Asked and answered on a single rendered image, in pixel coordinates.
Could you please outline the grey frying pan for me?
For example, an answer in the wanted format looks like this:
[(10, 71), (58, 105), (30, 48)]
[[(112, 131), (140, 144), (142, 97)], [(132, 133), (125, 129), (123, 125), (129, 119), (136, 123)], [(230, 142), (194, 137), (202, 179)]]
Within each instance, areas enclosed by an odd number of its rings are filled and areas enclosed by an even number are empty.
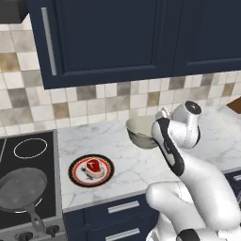
[(14, 213), (25, 210), (37, 232), (44, 229), (40, 216), (35, 211), (47, 186), (47, 177), (35, 168), (15, 169), (0, 179), (0, 210)]

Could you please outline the grey bowl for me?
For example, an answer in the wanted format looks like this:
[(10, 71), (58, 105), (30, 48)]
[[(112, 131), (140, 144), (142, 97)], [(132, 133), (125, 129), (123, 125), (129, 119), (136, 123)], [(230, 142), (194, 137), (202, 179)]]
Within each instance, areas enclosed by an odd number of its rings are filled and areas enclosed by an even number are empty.
[(152, 136), (152, 126), (155, 116), (138, 116), (126, 122), (126, 129), (130, 140), (141, 149), (157, 147)]

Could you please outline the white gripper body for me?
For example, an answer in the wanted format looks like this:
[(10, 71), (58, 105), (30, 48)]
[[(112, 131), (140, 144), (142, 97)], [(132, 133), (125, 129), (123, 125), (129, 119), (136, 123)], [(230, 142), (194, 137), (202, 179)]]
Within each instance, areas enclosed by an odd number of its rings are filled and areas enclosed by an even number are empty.
[(163, 106), (156, 114), (155, 114), (155, 118), (157, 120), (161, 119), (161, 118), (170, 118), (170, 112), (169, 110)]

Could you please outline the navy drawer front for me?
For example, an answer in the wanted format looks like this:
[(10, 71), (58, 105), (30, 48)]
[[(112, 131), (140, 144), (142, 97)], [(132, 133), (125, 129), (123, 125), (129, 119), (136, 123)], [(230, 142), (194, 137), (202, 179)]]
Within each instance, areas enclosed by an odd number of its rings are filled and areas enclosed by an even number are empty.
[(157, 217), (145, 215), (105, 225), (89, 226), (86, 229), (67, 231), (69, 241), (105, 241), (107, 236), (139, 228), (140, 233), (118, 241), (146, 241), (149, 232), (157, 223)]
[[(114, 214), (108, 214), (108, 207), (131, 201), (139, 201), (140, 205), (136, 208), (120, 211)], [(148, 205), (145, 195), (141, 194), (126, 199), (106, 202), (103, 204), (90, 206), (88, 208), (64, 213), (63, 219), (67, 231), (77, 231), (85, 229), (88, 226), (106, 224), (108, 222), (119, 221), (130, 217), (139, 217), (146, 214), (150, 214), (158, 218), (158, 213)]]
[(225, 177), (228, 180), (228, 182), (238, 200), (239, 205), (241, 206), (241, 181), (236, 182), (233, 179), (233, 176), (236, 176), (236, 175), (241, 175), (241, 169), (236, 170), (234, 172), (226, 173)]

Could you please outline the dark extractor hood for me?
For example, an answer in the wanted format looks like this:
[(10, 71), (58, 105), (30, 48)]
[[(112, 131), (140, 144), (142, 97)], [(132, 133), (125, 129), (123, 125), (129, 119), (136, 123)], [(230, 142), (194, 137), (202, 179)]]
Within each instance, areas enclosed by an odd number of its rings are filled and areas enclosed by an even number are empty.
[(20, 24), (27, 14), (26, 0), (0, 0), (0, 24)]

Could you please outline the red rimmed plate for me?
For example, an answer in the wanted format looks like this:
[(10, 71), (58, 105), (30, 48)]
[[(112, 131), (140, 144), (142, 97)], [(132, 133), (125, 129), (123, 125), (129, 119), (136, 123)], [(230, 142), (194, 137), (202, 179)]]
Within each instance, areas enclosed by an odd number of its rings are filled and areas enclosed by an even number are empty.
[[(101, 178), (92, 178), (86, 174), (85, 165), (89, 159), (98, 159), (104, 169), (104, 176)], [(113, 162), (104, 155), (100, 154), (87, 154), (75, 159), (69, 166), (68, 174), (70, 180), (81, 187), (97, 187), (107, 183), (114, 175), (115, 167)]]

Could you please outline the black hob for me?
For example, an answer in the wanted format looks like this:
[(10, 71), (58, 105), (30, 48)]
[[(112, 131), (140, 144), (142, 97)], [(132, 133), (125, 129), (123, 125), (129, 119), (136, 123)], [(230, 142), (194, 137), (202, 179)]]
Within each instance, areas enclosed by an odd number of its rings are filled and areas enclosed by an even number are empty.
[[(0, 179), (15, 169), (40, 169), (47, 177), (47, 186), (35, 204), (44, 229), (37, 232), (25, 211), (8, 213), (0, 210), (0, 241), (18, 241), (20, 233), (31, 232), (30, 241), (68, 241), (62, 217), (60, 174), (56, 131), (0, 138)], [(55, 237), (46, 233), (52, 225), (59, 227)]]

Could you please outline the raw red steak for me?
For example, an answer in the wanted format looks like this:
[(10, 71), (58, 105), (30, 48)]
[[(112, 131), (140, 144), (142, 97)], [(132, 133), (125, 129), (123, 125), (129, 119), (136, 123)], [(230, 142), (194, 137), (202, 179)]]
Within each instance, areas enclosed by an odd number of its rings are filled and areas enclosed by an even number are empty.
[(101, 166), (101, 162), (98, 159), (89, 159), (85, 165), (86, 174), (92, 178), (101, 178), (104, 176), (104, 169)]

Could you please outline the black hob knob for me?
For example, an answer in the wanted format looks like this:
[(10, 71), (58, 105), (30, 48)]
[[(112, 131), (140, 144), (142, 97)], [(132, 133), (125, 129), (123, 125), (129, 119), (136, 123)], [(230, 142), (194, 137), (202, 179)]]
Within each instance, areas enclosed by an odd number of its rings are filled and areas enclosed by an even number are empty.
[(59, 227), (57, 225), (52, 225), (46, 228), (46, 233), (49, 234), (51, 237), (55, 237), (58, 232)]
[(33, 238), (33, 233), (25, 232), (20, 233), (18, 236), (18, 241), (30, 241)]

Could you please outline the brown wooden board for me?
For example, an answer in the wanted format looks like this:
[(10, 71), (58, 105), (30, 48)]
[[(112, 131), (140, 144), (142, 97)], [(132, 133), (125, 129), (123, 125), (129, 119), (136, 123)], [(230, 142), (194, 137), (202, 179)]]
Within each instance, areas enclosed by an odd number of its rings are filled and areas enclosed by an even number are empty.
[(241, 96), (228, 103), (227, 106), (235, 113), (241, 114)]

